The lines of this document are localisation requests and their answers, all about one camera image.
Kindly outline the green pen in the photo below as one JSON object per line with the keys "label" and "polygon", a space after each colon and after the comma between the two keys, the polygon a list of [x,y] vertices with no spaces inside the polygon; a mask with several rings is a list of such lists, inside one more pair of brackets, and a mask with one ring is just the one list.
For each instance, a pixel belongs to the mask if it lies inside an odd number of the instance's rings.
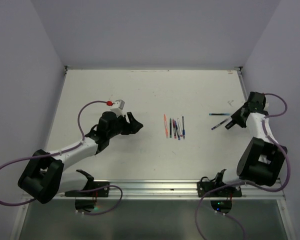
{"label": "green pen", "polygon": [[173,128],[173,123],[172,119],[169,119],[169,138],[172,138],[172,128]]}

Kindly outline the purple pen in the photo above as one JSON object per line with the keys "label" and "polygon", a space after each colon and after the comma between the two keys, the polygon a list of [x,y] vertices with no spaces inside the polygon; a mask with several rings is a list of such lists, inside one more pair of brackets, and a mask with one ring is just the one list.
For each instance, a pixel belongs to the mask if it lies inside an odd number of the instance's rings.
{"label": "purple pen", "polygon": [[220,123],[218,123],[218,124],[216,124],[215,126],[213,126],[213,127],[211,128],[211,130],[213,131],[213,130],[219,128],[219,127],[222,126],[223,124],[227,123],[229,120],[230,120],[230,119],[227,118],[227,119],[221,121]]}

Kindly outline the orange pen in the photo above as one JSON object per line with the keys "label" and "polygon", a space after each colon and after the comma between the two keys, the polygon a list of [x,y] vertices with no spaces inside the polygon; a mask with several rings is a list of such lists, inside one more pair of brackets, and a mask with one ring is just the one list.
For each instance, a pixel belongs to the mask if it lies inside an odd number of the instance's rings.
{"label": "orange pen", "polygon": [[164,130],[165,130],[165,136],[168,139],[169,138],[169,132],[168,132],[168,123],[167,123],[167,117],[164,114],[163,115],[163,120],[164,120]]}

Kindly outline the teal pen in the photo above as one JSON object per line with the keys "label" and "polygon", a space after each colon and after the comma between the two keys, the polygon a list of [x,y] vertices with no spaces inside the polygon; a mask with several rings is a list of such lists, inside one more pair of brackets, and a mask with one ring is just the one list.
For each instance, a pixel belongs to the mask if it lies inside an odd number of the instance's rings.
{"label": "teal pen", "polygon": [[230,116],[230,113],[209,113],[209,116]]}

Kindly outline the blue pen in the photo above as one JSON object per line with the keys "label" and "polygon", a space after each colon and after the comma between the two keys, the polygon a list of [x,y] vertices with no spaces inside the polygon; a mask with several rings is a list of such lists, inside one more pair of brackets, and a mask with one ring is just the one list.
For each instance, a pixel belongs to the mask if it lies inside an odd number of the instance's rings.
{"label": "blue pen", "polygon": [[183,136],[183,139],[185,139],[185,119],[184,119],[184,116],[181,117],[181,121],[182,121],[182,136]]}
{"label": "blue pen", "polygon": [[174,121],[174,126],[175,126],[175,131],[176,131],[177,139],[181,140],[180,133],[179,133],[179,128],[178,128],[178,124],[177,124],[176,121]]}

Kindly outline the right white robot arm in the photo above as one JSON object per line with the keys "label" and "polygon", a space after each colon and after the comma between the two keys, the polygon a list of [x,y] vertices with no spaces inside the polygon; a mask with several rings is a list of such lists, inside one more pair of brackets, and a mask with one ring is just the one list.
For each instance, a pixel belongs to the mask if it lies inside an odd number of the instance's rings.
{"label": "right white robot arm", "polygon": [[225,196],[231,190],[230,183],[240,180],[262,187],[271,187],[277,181],[288,149],[275,140],[269,119],[285,114],[288,106],[283,101],[284,111],[270,115],[266,96],[266,93],[250,92],[246,102],[225,121],[227,130],[235,125],[248,128],[252,138],[237,164],[236,177],[225,176],[229,173],[226,169],[216,174],[212,189],[217,196]]}

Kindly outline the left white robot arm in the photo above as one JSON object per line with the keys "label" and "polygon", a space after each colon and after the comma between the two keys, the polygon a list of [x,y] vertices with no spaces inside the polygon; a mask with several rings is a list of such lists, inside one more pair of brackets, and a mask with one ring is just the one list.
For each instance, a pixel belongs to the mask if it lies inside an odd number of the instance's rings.
{"label": "left white robot arm", "polygon": [[138,133],[143,124],[131,112],[117,116],[106,111],[98,124],[84,135],[83,141],[56,152],[37,150],[30,158],[17,185],[42,204],[51,201],[58,193],[73,192],[76,197],[89,196],[97,190],[94,177],[77,169],[65,174],[64,171],[76,163],[101,153],[109,146],[110,139],[117,135]]}

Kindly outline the red pen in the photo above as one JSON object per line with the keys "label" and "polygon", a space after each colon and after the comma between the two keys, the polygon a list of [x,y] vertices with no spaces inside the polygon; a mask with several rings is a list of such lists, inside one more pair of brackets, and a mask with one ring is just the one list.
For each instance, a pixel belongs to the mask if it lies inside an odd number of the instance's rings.
{"label": "red pen", "polygon": [[176,124],[174,119],[172,119],[172,129],[173,129],[173,136],[175,139],[177,139],[177,130],[176,130]]}

